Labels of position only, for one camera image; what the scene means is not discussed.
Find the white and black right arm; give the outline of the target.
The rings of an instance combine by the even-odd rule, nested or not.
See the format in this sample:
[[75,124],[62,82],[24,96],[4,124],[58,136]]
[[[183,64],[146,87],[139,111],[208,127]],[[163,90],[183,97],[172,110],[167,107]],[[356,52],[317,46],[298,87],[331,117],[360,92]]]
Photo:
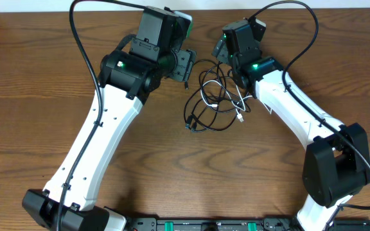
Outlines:
[[305,149],[303,184],[306,201],[291,230],[370,230],[370,221],[337,220],[337,213],[370,184],[366,131],[327,114],[289,77],[260,41],[265,23],[256,18],[232,22],[212,54],[231,67],[235,84],[277,114]]

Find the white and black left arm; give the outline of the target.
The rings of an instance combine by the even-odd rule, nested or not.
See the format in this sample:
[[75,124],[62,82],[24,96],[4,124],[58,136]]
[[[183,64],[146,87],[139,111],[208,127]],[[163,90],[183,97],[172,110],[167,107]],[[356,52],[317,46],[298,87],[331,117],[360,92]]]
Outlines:
[[125,216],[96,205],[101,181],[116,148],[163,78],[187,82],[196,53],[182,49],[190,15],[143,7],[138,32],[103,57],[93,76],[87,118],[57,172],[42,189],[26,192],[22,206],[48,230],[123,230]]

